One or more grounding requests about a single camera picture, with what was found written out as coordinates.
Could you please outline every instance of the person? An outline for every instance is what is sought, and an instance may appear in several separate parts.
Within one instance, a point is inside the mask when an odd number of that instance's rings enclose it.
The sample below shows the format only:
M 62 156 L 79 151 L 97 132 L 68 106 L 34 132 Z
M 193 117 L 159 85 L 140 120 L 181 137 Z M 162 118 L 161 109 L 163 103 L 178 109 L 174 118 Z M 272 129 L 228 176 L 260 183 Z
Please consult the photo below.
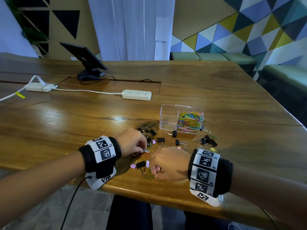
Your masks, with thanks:
M 115 138 L 109 137 L 109 139 L 115 148 L 118 146 L 120 151 L 120 154 L 114 158 L 125 157 L 135 152 L 142 153 L 143 149 L 147 148 L 146 138 L 140 131 L 132 128 Z M 60 159 L 1 179 L 0 227 L 15 220 L 85 171 L 98 171 L 98 163 L 91 162 L 90 158 L 94 154 L 85 153 L 88 148 L 89 146 L 83 146 L 79 151 Z M 150 167 L 152 174 L 157 179 L 180 181 L 188 178 L 190 160 L 191 154 L 188 152 L 176 147 L 163 147 L 151 155 Z M 258 205 L 296 229 L 307 229 L 307 185 L 305 184 L 252 171 L 234 164 L 229 192 Z M 216 218 L 212 220 L 209 216 L 188 212 L 186 212 L 186 217 L 186 229 L 197 227 L 204 229 L 204 221 L 217 224 L 223 222 L 223 220 L 216 221 Z M 142 219 L 142 221 L 136 223 L 133 218 Z M 125 226 L 125 229 L 130 225 L 133 226 L 131 228 L 136 229 L 152 229 L 150 205 L 115 196 L 107 229 L 118 229 L 120 225 Z

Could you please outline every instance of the clear plastic box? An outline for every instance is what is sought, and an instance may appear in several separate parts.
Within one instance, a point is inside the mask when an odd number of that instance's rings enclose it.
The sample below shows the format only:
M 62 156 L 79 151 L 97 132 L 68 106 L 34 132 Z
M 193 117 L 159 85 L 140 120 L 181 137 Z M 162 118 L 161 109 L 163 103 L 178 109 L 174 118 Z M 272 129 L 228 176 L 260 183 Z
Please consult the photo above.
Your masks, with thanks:
M 182 105 L 162 104 L 160 129 L 198 134 L 204 121 L 204 110 Z

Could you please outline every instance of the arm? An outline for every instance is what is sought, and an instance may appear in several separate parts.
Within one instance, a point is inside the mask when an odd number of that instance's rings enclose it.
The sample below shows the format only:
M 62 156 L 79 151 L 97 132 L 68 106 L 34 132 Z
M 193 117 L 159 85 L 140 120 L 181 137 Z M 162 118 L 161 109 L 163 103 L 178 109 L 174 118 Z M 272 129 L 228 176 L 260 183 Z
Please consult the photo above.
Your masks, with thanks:
M 116 141 L 122 157 L 134 152 L 143 153 L 143 148 L 147 148 L 147 139 L 132 128 L 118 135 Z M 1 179 L 0 228 L 84 172 L 84 159 L 77 151 Z
M 151 171 L 158 179 L 184 180 L 188 178 L 190 158 L 190 153 L 176 147 L 162 148 L 152 155 Z M 234 165 L 229 192 L 297 229 L 307 229 L 307 185 Z

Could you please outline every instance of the black pants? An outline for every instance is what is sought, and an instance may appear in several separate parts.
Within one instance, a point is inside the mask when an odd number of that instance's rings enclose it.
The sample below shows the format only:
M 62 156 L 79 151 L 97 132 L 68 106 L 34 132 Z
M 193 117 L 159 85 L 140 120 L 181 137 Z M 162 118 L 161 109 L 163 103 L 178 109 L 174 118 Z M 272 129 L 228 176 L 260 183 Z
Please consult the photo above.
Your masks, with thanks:
M 186 230 L 227 230 L 230 221 L 185 211 Z M 153 220 L 149 203 L 115 195 L 106 230 L 152 230 Z

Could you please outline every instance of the green plant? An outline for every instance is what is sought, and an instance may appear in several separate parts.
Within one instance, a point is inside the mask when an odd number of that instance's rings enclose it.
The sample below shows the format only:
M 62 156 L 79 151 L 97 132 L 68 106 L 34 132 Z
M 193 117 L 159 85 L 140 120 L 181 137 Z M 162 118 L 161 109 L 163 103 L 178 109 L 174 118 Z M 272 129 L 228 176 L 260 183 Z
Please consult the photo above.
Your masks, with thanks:
M 37 45 L 37 41 L 46 41 L 48 36 L 33 27 L 22 14 L 22 11 L 15 5 L 14 0 L 5 0 L 10 8 L 15 19 L 22 29 L 22 35 L 30 42 L 30 44 Z

